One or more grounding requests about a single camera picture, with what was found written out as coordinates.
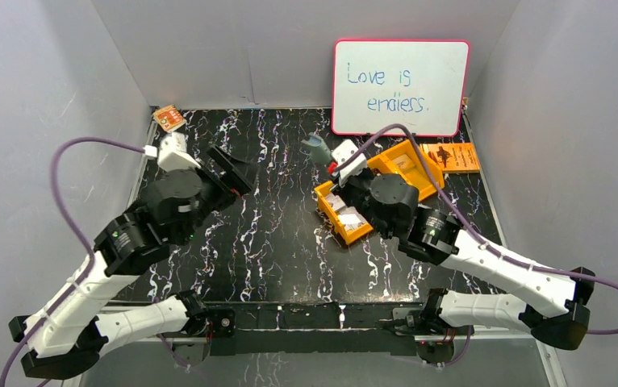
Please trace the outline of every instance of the whiteboard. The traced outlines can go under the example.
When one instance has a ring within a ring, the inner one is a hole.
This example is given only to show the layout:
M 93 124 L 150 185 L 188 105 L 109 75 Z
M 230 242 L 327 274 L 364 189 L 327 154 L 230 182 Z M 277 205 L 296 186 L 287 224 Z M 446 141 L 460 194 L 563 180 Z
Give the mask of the whiteboard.
M 464 40 L 338 40 L 333 131 L 363 135 L 402 123 L 414 135 L 455 135 L 469 53 Z

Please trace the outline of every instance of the orange book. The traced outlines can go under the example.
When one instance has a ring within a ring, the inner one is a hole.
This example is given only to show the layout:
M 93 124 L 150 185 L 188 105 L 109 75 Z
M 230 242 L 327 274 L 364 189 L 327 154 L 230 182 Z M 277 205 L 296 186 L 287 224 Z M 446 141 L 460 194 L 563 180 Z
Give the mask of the orange book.
M 472 143 L 421 144 L 420 147 L 444 173 L 480 172 L 478 155 Z
M 162 130 L 167 133 L 175 131 L 186 123 L 185 119 L 183 119 L 181 113 L 178 113 L 174 105 L 162 107 L 152 113 L 152 116 L 155 118 L 155 121 L 160 124 Z

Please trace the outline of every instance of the yellow box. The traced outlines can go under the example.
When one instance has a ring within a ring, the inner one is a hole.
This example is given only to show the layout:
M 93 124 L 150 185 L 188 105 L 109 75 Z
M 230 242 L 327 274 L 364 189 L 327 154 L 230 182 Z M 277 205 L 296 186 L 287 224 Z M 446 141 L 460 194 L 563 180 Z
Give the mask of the yellow box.
M 440 167 L 423 153 L 425 158 L 425 164 L 430 168 L 432 177 L 437 184 L 441 187 L 445 187 L 445 178 L 442 174 Z M 411 146 L 409 140 L 403 141 L 394 147 L 387 149 L 384 152 L 370 158 L 368 160 L 370 169 L 377 169 L 380 173 L 397 173 L 401 175 L 405 182 L 409 185 L 413 185 L 419 190 L 418 200 L 433 195 L 435 186 L 428 180 L 428 176 L 425 174 L 423 165 L 420 164 L 418 156 L 415 154 L 414 148 Z M 370 224 L 364 224 L 361 227 L 353 231 L 347 231 L 344 228 L 344 224 L 337 218 L 337 213 L 331 208 L 330 204 L 326 200 L 326 196 L 330 194 L 332 187 L 332 181 L 327 181 L 322 185 L 314 188 L 317 195 L 317 202 L 319 210 L 328 216 L 333 228 L 347 244 L 352 244 L 355 240 L 368 234 L 373 230 Z

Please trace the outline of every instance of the whiteboard frame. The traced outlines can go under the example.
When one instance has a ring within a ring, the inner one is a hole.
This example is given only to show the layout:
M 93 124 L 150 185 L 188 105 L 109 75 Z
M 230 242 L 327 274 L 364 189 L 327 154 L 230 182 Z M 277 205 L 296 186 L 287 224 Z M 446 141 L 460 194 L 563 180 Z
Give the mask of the whiteboard frame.
M 454 42 L 465 43 L 468 46 L 468 53 L 466 54 L 466 69 L 463 73 L 463 87 L 461 88 L 461 98 L 459 99 L 459 114 L 457 119 L 457 130 L 452 135 L 420 135 L 414 133 L 415 137 L 444 137 L 450 138 L 458 134 L 459 127 L 461 126 L 461 109 L 463 108 L 463 97 L 466 93 L 466 78 L 468 77 L 468 61 L 470 59 L 470 42 L 465 39 L 369 39 L 369 38 L 340 38 L 335 42 L 333 46 L 332 56 L 332 108 L 331 108 L 331 131 L 336 135 L 371 135 L 376 131 L 379 131 L 380 127 L 375 127 L 373 131 L 357 132 L 357 133 L 337 133 L 335 131 L 335 87 L 336 87 L 336 73 L 337 73 L 337 45 L 340 42 Z M 392 131 L 384 135 L 393 137 L 405 136 L 401 131 Z

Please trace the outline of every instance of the table surface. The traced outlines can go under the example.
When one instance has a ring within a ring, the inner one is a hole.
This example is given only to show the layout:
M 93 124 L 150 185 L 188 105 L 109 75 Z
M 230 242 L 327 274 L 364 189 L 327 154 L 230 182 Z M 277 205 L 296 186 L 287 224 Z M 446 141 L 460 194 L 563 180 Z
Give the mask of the table surface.
M 198 155 L 216 144 L 233 156 L 257 162 L 251 194 L 214 213 L 195 231 L 189 246 L 175 247 L 167 261 L 153 265 L 117 296 L 121 301 L 196 289 L 213 302 L 416 302 L 428 289 L 464 293 L 498 290 L 464 273 L 420 263 L 397 251 L 396 240 L 371 233 L 346 246 L 316 210 L 314 187 L 330 180 L 314 166 L 299 141 L 321 135 L 330 148 L 344 138 L 330 129 L 330 110 L 184 110 L 188 151 Z M 157 130 L 152 144 L 164 135 Z M 352 137 L 363 144 L 367 137 Z M 402 139 L 381 138 L 368 157 Z M 463 120 L 453 138 L 420 142 L 470 141 Z M 149 161 L 141 187 L 164 172 Z M 489 240 L 499 231 L 479 173 L 445 175 L 445 192 Z M 423 201 L 445 212 L 436 195 Z

